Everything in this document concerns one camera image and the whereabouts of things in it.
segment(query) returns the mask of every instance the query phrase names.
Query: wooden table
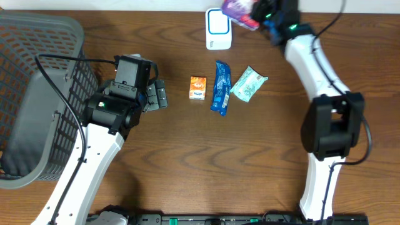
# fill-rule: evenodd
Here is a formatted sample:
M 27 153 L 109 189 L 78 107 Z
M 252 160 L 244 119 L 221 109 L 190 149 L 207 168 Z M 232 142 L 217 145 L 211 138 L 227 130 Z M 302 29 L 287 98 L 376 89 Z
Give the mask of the wooden table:
M 308 159 L 300 127 L 309 103 L 294 69 L 259 32 L 233 27 L 232 48 L 208 51 L 203 12 L 43 11 L 83 26 L 89 58 L 140 53 L 157 62 L 169 106 L 142 115 L 108 169 L 91 212 L 109 204 L 166 214 L 261 214 L 296 210 Z M 320 30 L 333 14 L 304 14 Z M 400 222 L 400 16 L 347 14 L 322 37 L 340 78 L 366 98 L 374 149 L 342 168 L 335 213 L 366 213 L 370 224 Z M 249 103 L 231 96 L 226 117 L 210 111 L 216 60 L 235 83 L 248 65 L 268 76 Z M 92 64 L 100 80 L 114 68 Z M 205 76 L 205 101 L 188 98 L 191 76 Z M 348 161 L 366 148 L 364 131 Z M 0 191 L 1 224 L 29 224 L 55 182 Z

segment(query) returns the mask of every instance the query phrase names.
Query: gray plastic basket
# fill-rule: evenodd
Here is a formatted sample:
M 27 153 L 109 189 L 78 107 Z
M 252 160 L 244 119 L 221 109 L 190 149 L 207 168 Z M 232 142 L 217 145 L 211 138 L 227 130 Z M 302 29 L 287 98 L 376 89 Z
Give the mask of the gray plastic basket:
M 84 33 L 69 17 L 0 12 L 0 188 L 57 180 L 76 123 L 34 62 L 37 53 L 84 57 Z M 88 62 L 41 58 L 76 112 L 97 88 Z

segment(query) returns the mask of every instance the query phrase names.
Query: blue packet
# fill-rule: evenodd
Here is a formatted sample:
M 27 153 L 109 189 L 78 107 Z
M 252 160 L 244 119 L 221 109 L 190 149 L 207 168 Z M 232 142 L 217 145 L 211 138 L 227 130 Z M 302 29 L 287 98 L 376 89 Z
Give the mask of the blue packet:
M 226 116 L 231 88 L 231 68 L 226 63 L 217 61 L 217 72 L 212 93 L 212 111 L 219 112 L 221 116 Z

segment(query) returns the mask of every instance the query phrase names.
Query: small orange packet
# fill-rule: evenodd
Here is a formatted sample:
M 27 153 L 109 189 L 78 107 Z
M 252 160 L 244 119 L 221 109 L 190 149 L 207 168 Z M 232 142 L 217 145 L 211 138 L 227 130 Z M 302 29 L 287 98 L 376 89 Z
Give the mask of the small orange packet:
M 206 77 L 190 77 L 189 99 L 204 100 L 206 98 Z

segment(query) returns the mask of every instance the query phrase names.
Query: white wall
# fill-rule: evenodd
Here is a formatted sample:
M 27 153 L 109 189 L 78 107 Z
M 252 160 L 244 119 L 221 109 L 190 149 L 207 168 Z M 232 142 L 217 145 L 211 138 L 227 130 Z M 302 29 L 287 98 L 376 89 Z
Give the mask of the white wall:
M 3 9 L 205 11 L 223 0 L 0 0 Z M 302 12 L 336 13 L 341 0 L 300 0 Z M 347 13 L 400 13 L 400 0 L 347 0 Z

